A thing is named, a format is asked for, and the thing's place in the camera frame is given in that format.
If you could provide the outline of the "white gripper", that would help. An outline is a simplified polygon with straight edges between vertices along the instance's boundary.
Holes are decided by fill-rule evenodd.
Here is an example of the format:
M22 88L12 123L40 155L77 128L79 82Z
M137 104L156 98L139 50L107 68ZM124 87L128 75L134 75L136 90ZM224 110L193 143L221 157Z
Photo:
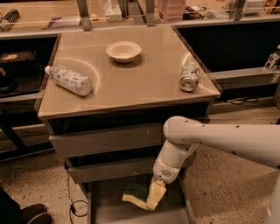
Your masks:
M154 210L166 192L165 184L172 183L179 174L179 168L173 168L157 158L153 165L153 179L150 182L149 194L146 200L148 210Z

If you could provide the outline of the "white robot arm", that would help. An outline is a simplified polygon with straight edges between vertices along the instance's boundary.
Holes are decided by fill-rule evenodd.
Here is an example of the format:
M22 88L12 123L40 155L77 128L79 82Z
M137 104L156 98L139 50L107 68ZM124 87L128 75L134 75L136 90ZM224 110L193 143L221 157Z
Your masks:
M147 207L153 210L163 198L183 163L198 144L235 154L277 169L280 165L280 126L204 124L183 116L169 118L163 127L165 141L153 165Z

